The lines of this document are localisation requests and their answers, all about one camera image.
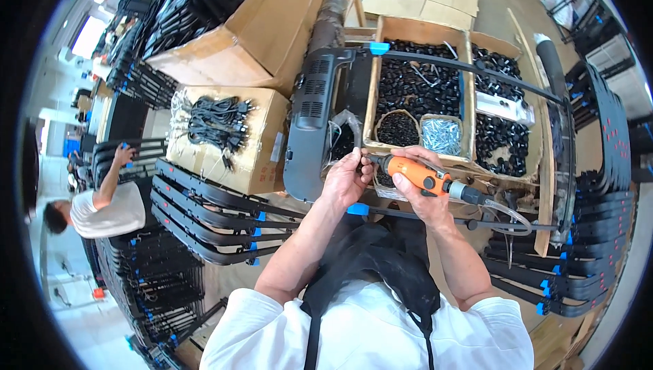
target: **white shirt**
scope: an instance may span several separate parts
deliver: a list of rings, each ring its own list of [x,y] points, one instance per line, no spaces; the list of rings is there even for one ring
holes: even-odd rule
[[[533,345],[519,304],[488,298],[462,312],[440,295],[430,341],[436,369],[527,369]],[[303,369],[311,318],[251,289],[229,296],[200,370]],[[345,285],[322,317],[317,369],[428,369],[426,341],[382,282]]]
[[[130,181],[116,187],[111,203],[98,210],[93,205],[93,190],[72,199],[70,219],[85,238],[113,237],[145,227],[145,206],[138,186]]]

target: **man in white t-shirt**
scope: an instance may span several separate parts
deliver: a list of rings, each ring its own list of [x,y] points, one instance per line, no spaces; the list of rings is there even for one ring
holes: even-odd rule
[[[392,153],[441,166],[422,147]],[[395,228],[406,221],[404,228],[421,228],[392,233],[357,217],[358,227],[337,240],[345,245],[331,248],[371,174],[358,148],[333,166],[321,197],[254,289],[231,293],[201,370],[533,369],[519,305],[495,295],[483,261],[454,225],[448,195],[424,197],[398,173],[392,177],[397,189],[425,224],[398,219]],[[441,296],[429,275],[426,235],[435,240],[459,307]]]
[[[86,190],[72,202],[57,200],[45,206],[43,220],[54,234],[61,234],[67,226],[75,228],[85,238],[113,237],[139,230],[146,225],[146,200],[151,185],[140,187],[130,181],[118,185],[119,171],[131,162],[135,149],[120,144],[111,168],[99,190]]]

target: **bundle of cables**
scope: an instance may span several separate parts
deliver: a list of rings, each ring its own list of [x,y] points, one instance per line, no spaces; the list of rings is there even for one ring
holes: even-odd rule
[[[238,97],[214,100],[200,97],[192,106],[188,121],[188,140],[192,144],[211,144],[222,151],[222,162],[233,171],[229,159],[244,146],[247,125],[244,120],[249,111],[256,109]]]

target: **white label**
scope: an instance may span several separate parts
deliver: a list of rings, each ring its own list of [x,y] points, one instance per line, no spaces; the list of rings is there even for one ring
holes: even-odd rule
[[[277,137],[274,139],[274,147],[272,148],[272,154],[270,155],[270,162],[278,162],[279,157],[282,155],[282,146],[283,146],[284,135],[281,132],[277,132]]]

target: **orange electric screwdriver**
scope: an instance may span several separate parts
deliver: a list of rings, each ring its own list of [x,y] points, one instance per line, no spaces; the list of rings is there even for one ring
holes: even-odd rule
[[[452,198],[469,204],[482,205],[491,196],[484,195],[480,190],[467,186],[459,181],[453,181],[451,175],[434,164],[424,165],[405,157],[388,154],[377,156],[367,154],[371,162],[377,163],[381,170],[392,176],[401,173],[413,185],[422,189],[425,196],[443,196],[449,194]]]

